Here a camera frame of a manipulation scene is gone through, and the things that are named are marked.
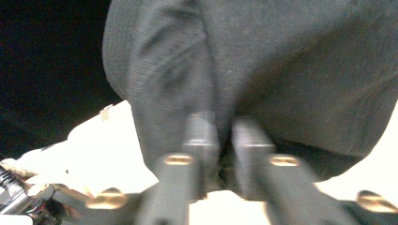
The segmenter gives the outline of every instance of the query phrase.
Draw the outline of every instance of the brass screw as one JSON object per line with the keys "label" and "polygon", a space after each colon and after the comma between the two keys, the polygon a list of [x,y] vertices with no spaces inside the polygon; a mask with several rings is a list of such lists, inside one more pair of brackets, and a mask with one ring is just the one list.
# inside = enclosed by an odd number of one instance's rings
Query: brass screw
{"label": "brass screw", "polygon": [[274,164],[275,166],[284,167],[293,167],[299,165],[299,161],[293,157],[272,157],[269,162]]}
{"label": "brass screw", "polygon": [[396,206],[371,191],[360,192],[357,203],[362,208],[376,213],[398,213]]}
{"label": "brass screw", "polygon": [[167,157],[164,162],[168,165],[174,165],[174,166],[186,166],[191,164],[193,159],[189,156],[170,156]]}

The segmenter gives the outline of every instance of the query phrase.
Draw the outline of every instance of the metal mechanism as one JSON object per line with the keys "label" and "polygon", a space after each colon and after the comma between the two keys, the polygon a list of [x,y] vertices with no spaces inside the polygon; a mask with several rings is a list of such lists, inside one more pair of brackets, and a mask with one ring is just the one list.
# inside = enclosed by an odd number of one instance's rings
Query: metal mechanism
{"label": "metal mechanism", "polygon": [[[141,194],[111,188],[89,198],[58,185],[29,187],[0,167],[0,215],[28,215],[40,225],[187,225],[189,204],[215,186],[220,154],[216,133],[210,113],[190,116],[181,151],[160,158],[160,182]],[[318,191],[306,162],[275,154],[270,138],[247,118],[235,121],[232,144],[239,194],[267,202],[273,225],[398,224],[397,207],[373,192],[362,191],[356,202],[339,202]]]}

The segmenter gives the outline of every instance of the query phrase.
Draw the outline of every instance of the dark gray cloth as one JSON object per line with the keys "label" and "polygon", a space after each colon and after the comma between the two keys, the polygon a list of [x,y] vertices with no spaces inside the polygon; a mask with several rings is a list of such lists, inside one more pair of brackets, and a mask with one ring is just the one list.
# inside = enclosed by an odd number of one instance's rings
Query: dark gray cloth
{"label": "dark gray cloth", "polygon": [[398,98],[397,46],[398,1],[114,0],[103,59],[152,169],[199,111],[221,146],[240,114],[304,158],[366,157]]}

